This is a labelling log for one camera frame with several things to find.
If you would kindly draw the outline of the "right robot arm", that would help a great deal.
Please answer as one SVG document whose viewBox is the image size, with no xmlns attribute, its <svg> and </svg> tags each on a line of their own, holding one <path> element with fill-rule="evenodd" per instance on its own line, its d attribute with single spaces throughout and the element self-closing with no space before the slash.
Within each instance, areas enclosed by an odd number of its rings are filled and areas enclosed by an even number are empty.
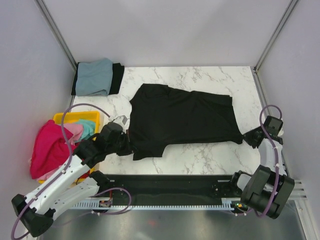
<svg viewBox="0 0 320 240">
<path fill-rule="evenodd" d="M 276 219 L 282 212 L 295 181 L 287 176 L 282 160 L 283 139 L 279 137 L 283 121 L 267 116 L 264 123 L 244 134 L 244 141 L 258 149 L 260 165 L 250 175 L 234 173 L 229 191 L 257 214 Z"/>
</svg>

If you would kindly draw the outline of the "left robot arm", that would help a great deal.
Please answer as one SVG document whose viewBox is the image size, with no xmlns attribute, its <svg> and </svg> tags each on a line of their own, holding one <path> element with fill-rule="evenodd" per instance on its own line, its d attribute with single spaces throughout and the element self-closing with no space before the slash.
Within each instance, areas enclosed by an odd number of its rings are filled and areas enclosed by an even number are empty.
<svg viewBox="0 0 320 240">
<path fill-rule="evenodd" d="M 106 196 L 110 191 L 110 180 L 99 170 L 76 186 L 72 183 L 104 161 L 107 155 L 118 153 L 127 141 L 123 124 L 109 122 L 92 139 L 81 142 L 66 162 L 38 188 L 27 195 L 14 196 L 11 203 L 17 219 L 11 238 L 15 239 L 18 223 L 22 223 L 27 233 L 36 238 L 78 202 L 88 197 Z"/>
</svg>

